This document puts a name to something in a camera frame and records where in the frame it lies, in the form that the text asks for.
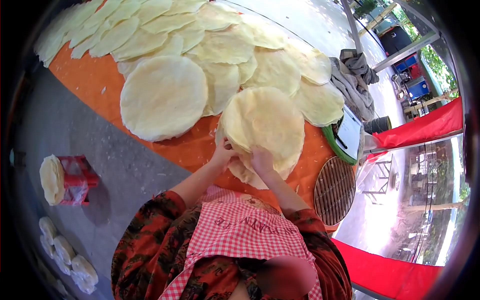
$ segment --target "orange tablecloth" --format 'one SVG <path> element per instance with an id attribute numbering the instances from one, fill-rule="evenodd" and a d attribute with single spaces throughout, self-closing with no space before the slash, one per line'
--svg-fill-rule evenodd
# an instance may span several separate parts
<path id="1" fill-rule="evenodd" d="M 201 118 L 195 126 L 180 138 L 151 143 L 137 138 L 123 126 L 120 117 L 120 93 L 125 80 L 117 71 L 117 64 L 111 55 L 91 58 L 85 54 L 81 59 L 70 58 L 72 52 L 64 45 L 50 64 L 50 71 L 87 104 L 98 115 L 102 116 L 126 134 L 134 137 L 152 151 L 187 169 L 195 172 L 212 156 L 215 149 L 215 128 L 218 116 Z M 298 194 L 313 208 L 313 191 L 315 181 L 324 163 L 335 154 L 328 145 L 319 128 L 305 122 L 305 143 L 300 160 L 287 179 L 287 183 L 295 189 L 299 185 Z M 227 170 L 215 182 L 220 187 L 255 195 L 278 208 L 275 197 L 269 190 L 257 190 L 240 182 Z"/>

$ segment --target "red floral shirt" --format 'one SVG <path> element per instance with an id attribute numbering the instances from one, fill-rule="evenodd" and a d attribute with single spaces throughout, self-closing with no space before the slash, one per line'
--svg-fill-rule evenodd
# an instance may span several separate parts
<path id="1" fill-rule="evenodd" d="M 201 204 L 186 210 L 182 198 L 172 191 L 161 193 L 140 208 L 113 255 L 111 284 L 115 299 L 158 299 L 183 270 L 201 210 Z M 303 209 L 287 219 L 298 227 L 315 257 L 323 299 L 350 300 L 352 287 L 347 267 L 315 211 Z M 269 299 L 255 279 L 263 262 L 225 256 L 200 259 L 181 298 L 226 300 L 243 280 L 250 299 Z"/>

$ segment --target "concrete floor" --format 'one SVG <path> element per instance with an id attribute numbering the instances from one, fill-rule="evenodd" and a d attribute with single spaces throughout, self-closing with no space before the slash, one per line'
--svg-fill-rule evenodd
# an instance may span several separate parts
<path id="1" fill-rule="evenodd" d="M 283 30 L 290 37 L 300 37 L 329 56 L 338 57 L 341 49 L 354 48 L 353 40 L 348 35 L 346 16 L 341 6 L 332 1 L 299 0 L 295 5 L 286 0 L 233 2 L 288 28 L 291 32 Z M 237 6 L 241 12 L 253 13 L 246 8 Z M 361 41 L 370 65 L 385 58 L 384 52 L 371 36 L 365 35 Z M 380 82 L 370 85 L 370 91 L 378 116 L 390 116 L 392 125 L 396 127 L 405 121 L 400 104 L 395 99 L 391 75 L 389 69 L 380 72 Z M 27 153 L 26 170 L 15 174 L 19 227 L 26 238 L 33 241 L 34 248 L 39 249 L 39 255 L 45 263 L 54 273 L 59 273 L 59 278 L 75 296 L 79 299 L 111 299 L 111 258 L 131 218 L 152 194 L 174 186 L 189 172 L 146 149 L 96 115 L 49 70 L 38 70 L 33 83 L 33 92 L 23 108 L 23 123 L 16 133 L 15 149 Z M 44 201 L 38 169 L 43 158 L 51 154 L 86 155 L 101 177 L 100 185 L 89 192 L 89 206 L 50 207 Z M 394 156 L 398 169 L 402 170 L 404 151 L 397 151 Z M 374 176 L 375 171 L 366 175 L 366 187 L 367 183 L 375 183 Z M 357 194 L 350 213 L 337 232 L 337 238 L 382 255 L 385 242 L 376 240 L 375 235 L 378 228 L 384 225 L 379 221 L 379 216 L 385 211 L 371 206 L 361 193 Z M 50 216 L 76 252 L 96 268 L 100 281 L 98 290 L 91 296 L 80 292 L 41 250 L 37 223 L 42 216 Z"/>
<path id="2" fill-rule="evenodd" d="M 171 188 L 189 172 L 99 117 L 44 68 L 35 74 L 34 89 L 24 104 L 15 149 L 26 152 L 26 169 L 16 174 L 18 219 L 26 234 L 41 250 L 38 219 L 49 216 L 98 272 L 100 283 L 91 297 L 111 299 L 111 259 L 126 227 L 153 194 Z M 44 200 L 38 170 L 43 158 L 51 154 L 86 156 L 101 177 L 100 185 L 88 194 L 89 206 L 49 206 Z M 58 271 L 51 259 L 43 257 Z M 72 287 L 79 298 L 88 298 Z"/>

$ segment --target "pink gingham apron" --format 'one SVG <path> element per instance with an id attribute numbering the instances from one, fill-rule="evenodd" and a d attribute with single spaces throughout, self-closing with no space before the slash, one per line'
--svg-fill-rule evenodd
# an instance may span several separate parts
<path id="1" fill-rule="evenodd" d="M 298 228 L 272 206 L 242 194 L 210 186 L 203 202 L 197 227 L 187 249 L 183 271 L 163 291 L 159 300 L 180 298 L 195 262 L 203 257 L 223 255 L 270 259 L 291 255 L 306 260 L 315 268 L 313 255 L 303 242 Z M 318 275 L 308 293 L 309 299 L 322 299 Z"/>

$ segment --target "red plastic stool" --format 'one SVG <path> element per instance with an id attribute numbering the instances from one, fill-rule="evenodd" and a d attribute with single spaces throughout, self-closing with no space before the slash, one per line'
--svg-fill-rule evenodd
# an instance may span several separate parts
<path id="1" fill-rule="evenodd" d="M 88 205 L 87 194 L 90 188 L 98 185 L 98 175 L 85 158 L 80 156 L 57 156 L 62 164 L 65 195 L 60 204 Z"/>

